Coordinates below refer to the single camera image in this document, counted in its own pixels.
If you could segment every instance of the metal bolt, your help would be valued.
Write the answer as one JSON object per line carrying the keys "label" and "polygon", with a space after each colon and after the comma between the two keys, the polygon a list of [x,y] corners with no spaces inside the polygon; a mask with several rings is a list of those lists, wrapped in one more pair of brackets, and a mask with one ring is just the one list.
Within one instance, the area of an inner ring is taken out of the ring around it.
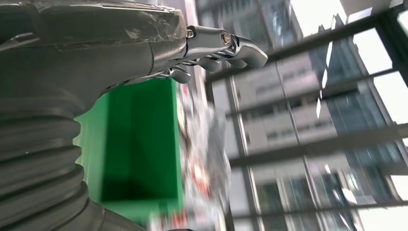
{"label": "metal bolt", "polygon": [[229,46],[231,44],[231,35],[229,33],[223,33],[221,39],[224,45]]}
{"label": "metal bolt", "polygon": [[192,38],[192,37],[194,37],[194,31],[192,31],[192,30],[187,30],[187,38]]}

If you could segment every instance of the high-rise building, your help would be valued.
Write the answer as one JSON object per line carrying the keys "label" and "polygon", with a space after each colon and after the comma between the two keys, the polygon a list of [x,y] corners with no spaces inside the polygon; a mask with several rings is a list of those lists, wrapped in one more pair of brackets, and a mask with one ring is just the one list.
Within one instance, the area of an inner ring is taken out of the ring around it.
{"label": "high-rise building", "polygon": [[[201,16],[204,26],[249,37],[269,53],[305,37],[289,0],[217,1]],[[344,20],[333,15],[331,24],[316,31],[329,33]],[[389,178],[393,168],[408,175],[400,139],[325,155],[307,150],[393,124],[359,53],[349,36],[212,84],[215,105],[227,114],[226,148],[233,161],[237,152],[287,159],[285,152],[305,148],[291,160],[233,166],[232,215],[274,214],[238,219],[236,230],[257,230],[259,220],[262,231],[361,230],[367,217],[359,210],[313,211],[400,199]]]}

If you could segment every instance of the glass facade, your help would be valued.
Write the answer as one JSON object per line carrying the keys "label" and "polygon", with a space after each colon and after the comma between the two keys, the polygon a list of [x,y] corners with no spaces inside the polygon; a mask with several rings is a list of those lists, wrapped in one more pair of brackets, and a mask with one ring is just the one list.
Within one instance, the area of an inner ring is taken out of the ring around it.
{"label": "glass facade", "polygon": [[[306,22],[314,13],[302,11],[303,2],[219,0],[198,10],[204,26],[248,37],[274,57],[261,69],[214,82],[211,77],[228,73],[228,65],[207,73],[216,109],[227,116],[234,227],[373,231],[369,220],[393,216],[379,208],[400,205],[395,211],[406,211],[402,206],[408,205],[393,181],[396,175],[408,177],[402,141],[408,134],[401,132],[408,116],[396,121],[397,107],[387,103],[395,85],[384,94],[383,77],[393,75],[401,83],[405,76],[396,68],[390,41],[384,42],[396,38],[386,38],[379,20],[373,20],[371,26],[350,29],[352,34],[298,49],[292,45],[312,34],[319,40],[352,28],[351,18],[358,22],[350,5],[321,12],[319,23]],[[398,19],[406,31],[405,18]],[[290,55],[282,56],[285,51]],[[401,88],[400,94],[408,94],[405,85]]]}

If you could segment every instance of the robotic arm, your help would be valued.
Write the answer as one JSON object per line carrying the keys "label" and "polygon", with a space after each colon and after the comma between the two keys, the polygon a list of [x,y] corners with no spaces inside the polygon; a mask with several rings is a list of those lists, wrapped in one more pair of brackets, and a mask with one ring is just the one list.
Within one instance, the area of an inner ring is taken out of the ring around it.
{"label": "robotic arm", "polygon": [[0,0],[0,229],[142,230],[89,199],[73,119],[105,92],[181,65],[262,67],[251,40],[185,26],[180,11],[127,1]]}

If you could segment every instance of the green bin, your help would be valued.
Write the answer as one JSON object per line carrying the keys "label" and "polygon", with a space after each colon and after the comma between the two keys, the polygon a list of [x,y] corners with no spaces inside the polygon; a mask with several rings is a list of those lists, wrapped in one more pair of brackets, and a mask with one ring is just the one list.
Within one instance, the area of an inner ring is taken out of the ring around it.
{"label": "green bin", "polygon": [[76,120],[91,199],[136,222],[182,207],[174,81],[119,87]]}

